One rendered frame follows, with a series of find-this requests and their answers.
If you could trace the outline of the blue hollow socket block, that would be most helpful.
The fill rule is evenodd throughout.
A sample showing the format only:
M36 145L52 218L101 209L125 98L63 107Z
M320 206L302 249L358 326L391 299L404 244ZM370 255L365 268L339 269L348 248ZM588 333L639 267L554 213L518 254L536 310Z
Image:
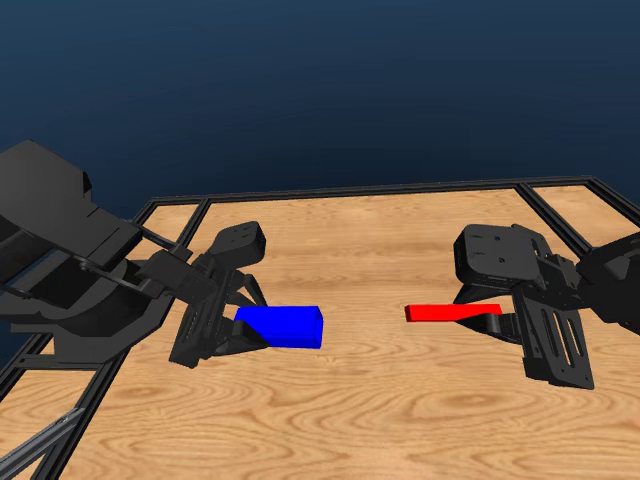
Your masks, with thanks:
M270 347L320 349L324 319L318 306L245 306L235 314Z

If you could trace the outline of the thin red peg bar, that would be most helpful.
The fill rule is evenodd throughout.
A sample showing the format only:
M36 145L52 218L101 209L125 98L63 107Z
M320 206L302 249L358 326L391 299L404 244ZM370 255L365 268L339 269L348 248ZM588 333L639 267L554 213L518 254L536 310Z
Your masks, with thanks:
M478 315L501 315L499 304L413 304L404 307L406 321L419 322L456 322Z

